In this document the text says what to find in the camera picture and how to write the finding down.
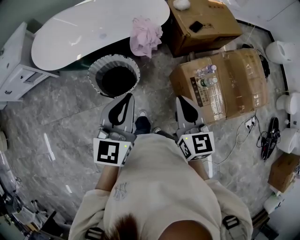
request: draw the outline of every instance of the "electrical outlet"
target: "electrical outlet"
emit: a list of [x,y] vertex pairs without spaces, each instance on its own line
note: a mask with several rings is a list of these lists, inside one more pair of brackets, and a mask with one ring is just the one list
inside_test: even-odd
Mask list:
[[255,121],[256,121],[255,117],[250,118],[247,122],[245,122],[245,128],[251,129],[252,125],[253,126],[255,125]]

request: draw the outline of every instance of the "brown hair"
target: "brown hair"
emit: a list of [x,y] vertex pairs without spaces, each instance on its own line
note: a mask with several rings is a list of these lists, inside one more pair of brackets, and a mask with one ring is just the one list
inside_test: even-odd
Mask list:
[[129,214],[120,218],[101,240],[139,240],[135,217]]

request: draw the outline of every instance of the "white cabinet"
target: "white cabinet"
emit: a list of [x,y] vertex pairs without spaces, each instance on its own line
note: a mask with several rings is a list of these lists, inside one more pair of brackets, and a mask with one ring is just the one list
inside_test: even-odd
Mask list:
[[57,72],[37,68],[31,59],[34,35],[22,23],[5,43],[0,53],[0,102],[19,101],[27,91]]

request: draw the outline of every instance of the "cardboard box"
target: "cardboard box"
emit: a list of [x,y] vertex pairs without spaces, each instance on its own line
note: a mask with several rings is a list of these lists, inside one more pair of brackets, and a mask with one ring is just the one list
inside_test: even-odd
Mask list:
[[268,183],[280,192],[285,192],[293,181],[293,172],[300,157],[294,154],[282,154],[271,167]]
[[[217,77],[212,87],[199,87],[196,70],[209,64],[217,71],[205,77]],[[268,89],[263,67],[256,50],[221,52],[177,66],[170,74],[176,95],[197,103],[206,123],[234,118],[268,103]]]
[[[228,7],[217,1],[190,0],[191,7],[179,11],[168,0],[171,9],[171,26],[168,45],[175,57],[192,51],[216,50],[242,34],[239,24]],[[195,21],[203,24],[202,29],[189,29]]]

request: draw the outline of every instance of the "sneaker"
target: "sneaker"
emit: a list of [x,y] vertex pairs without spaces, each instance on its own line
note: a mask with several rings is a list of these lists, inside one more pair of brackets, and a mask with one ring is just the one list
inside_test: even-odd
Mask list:
[[159,127],[156,127],[155,129],[153,129],[153,133],[158,133],[159,131],[161,131],[161,129]]
[[138,115],[137,117],[138,117],[138,118],[139,118],[139,117],[147,117],[146,111],[145,111],[145,110],[141,110],[141,111],[139,112],[139,115]]

